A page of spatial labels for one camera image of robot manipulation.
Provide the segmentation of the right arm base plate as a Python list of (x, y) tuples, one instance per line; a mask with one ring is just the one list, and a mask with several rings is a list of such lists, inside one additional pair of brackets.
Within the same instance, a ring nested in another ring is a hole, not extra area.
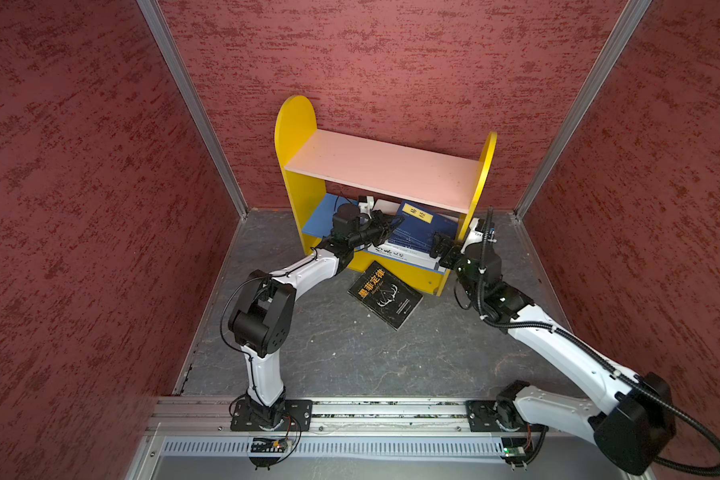
[(540, 433), (541, 425), (529, 424), (508, 400), (467, 400), (466, 419), (471, 432)]

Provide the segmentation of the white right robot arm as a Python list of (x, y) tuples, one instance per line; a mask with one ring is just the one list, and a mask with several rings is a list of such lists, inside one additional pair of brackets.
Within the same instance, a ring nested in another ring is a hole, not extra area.
[(583, 394), (574, 398), (515, 381), (496, 396), (495, 423), (505, 431), (536, 424), (565, 432), (594, 444), (622, 471), (643, 474), (676, 433), (673, 415), (662, 406), (671, 399), (669, 386), (593, 350), (506, 283), (493, 234), (475, 231), (459, 245), (438, 233), (430, 254), (456, 274), (484, 323), (534, 350)]

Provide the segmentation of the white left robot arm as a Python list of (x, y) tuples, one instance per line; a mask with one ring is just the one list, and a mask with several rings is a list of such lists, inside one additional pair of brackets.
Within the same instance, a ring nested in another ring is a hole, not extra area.
[(357, 252), (385, 243), (403, 223), (399, 215), (336, 213), (330, 234), (303, 259), (272, 272), (256, 270), (225, 306), (222, 333), (234, 337), (232, 350), (243, 354), (248, 382), (246, 397), (266, 414), (281, 413), (285, 385), (279, 350), (291, 329), (296, 301), (318, 284), (343, 272)]

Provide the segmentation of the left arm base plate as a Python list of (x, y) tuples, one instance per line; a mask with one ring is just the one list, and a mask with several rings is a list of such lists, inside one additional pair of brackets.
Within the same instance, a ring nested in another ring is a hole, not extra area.
[(313, 402), (311, 400), (279, 399), (272, 406), (262, 406), (245, 398), (232, 409), (230, 430), (233, 432), (298, 433), (310, 429)]

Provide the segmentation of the black book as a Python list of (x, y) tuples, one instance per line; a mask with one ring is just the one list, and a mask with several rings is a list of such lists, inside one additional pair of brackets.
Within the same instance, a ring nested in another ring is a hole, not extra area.
[(348, 294), (399, 330), (423, 299), (423, 295), (374, 261), (349, 287)]

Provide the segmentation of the blue book yellow label front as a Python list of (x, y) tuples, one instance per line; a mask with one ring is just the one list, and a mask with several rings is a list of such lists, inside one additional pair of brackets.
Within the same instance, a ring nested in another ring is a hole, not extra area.
[(458, 231), (456, 220), (437, 213), (429, 206), (414, 202), (403, 202), (396, 215), (403, 221), (394, 230), (388, 241), (420, 252), (430, 252), (436, 233), (454, 240)]

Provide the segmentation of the white heritage cultural book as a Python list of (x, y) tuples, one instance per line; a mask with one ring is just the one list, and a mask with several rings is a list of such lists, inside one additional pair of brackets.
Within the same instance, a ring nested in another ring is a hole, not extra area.
[(371, 245), (367, 249), (368, 253), (373, 255), (392, 259), (407, 265), (415, 266), (424, 270), (444, 274), (446, 269), (438, 265), (438, 259), (431, 257), (428, 253), (424, 253), (415, 249), (406, 248), (389, 242), (379, 246)]

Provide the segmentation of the white book brown pattern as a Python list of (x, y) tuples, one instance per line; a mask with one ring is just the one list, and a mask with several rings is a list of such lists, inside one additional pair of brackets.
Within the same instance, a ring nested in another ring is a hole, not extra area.
[(373, 210), (380, 211), (386, 215), (395, 216), (400, 208), (400, 204), (389, 200), (378, 199), (375, 201)]

